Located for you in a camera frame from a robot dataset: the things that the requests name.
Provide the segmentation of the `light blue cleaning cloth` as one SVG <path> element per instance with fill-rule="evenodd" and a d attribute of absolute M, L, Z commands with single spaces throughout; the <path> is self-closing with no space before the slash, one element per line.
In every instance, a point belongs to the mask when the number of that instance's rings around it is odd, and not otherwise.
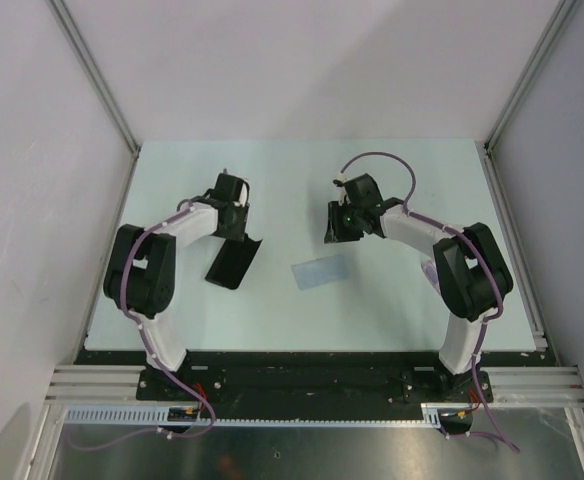
<path fill-rule="evenodd" d="M 310 290 L 348 278 L 348 266 L 344 256 L 333 255 L 296 264 L 292 273 L 301 291 Z"/>

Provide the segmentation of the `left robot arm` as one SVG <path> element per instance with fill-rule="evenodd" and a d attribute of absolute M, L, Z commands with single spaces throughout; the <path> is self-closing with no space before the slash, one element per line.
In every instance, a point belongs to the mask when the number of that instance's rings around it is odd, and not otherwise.
<path fill-rule="evenodd" d="M 163 369 L 158 387 L 169 398 L 186 397 L 193 376 L 181 368 L 187 347 L 170 304 L 177 292 L 177 255 L 205 237 L 224 241 L 205 280 L 236 290 L 260 243 L 246 227 L 250 186 L 225 171 L 204 194 L 179 202 L 176 212 L 150 227 L 118 228 L 103 281 L 103 293 L 137 326 L 148 363 Z"/>

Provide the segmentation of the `black glasses case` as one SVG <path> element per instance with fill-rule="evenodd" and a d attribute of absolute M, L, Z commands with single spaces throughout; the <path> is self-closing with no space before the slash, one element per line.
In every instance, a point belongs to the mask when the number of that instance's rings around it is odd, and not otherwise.
<path fill-rule="evenodd" d="M 225 240 L 205 276 L 205 281 L 228 290 L 237 290 L 261 243 L 261 240 L 253 240 L 248 236 L 241 241 Z"/>

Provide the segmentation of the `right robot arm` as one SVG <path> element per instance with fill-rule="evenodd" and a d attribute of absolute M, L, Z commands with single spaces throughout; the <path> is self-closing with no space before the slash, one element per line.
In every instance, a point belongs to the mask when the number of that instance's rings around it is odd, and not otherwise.
<path fill-rule="evenodd" d="M 361 240 L 366 235 L 397 241 L 427 256 L 429 275 L 450 315 L 438 354 L 445 368 L 433 376 L 435 393 L 456 401 L 469 389 L 467 371 L 478 366 L 490 321 L 503 314 L 513 277 L 490 228 L 483 223 L 454 227 L 383 198 L 368 174 L 333 184 L 340 197 L 328 203 L 326 244 Z"/>

